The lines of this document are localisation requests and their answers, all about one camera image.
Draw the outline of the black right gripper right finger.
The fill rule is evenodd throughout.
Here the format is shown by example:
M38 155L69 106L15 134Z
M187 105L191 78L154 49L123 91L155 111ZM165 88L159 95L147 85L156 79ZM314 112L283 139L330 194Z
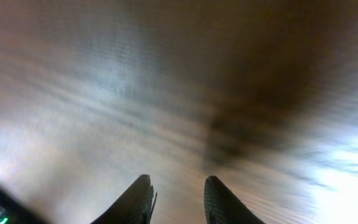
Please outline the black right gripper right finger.
M204 210L207 224L264 224L215 175L205 181Z

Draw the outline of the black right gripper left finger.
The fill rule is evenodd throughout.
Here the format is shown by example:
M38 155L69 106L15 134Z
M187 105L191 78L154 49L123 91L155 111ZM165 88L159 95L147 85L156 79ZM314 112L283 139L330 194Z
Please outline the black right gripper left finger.
M149 224L156 199L150 176L142 174L91 224Z

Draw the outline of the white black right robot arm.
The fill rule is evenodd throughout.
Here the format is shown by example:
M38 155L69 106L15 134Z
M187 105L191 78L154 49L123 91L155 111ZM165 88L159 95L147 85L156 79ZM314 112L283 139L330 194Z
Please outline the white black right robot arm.
M140 175L92 224L149 224L157 192L150 176ZM204 183L204 210L207 224L264 224L215 175ZM0 224L45 221L0 189Z

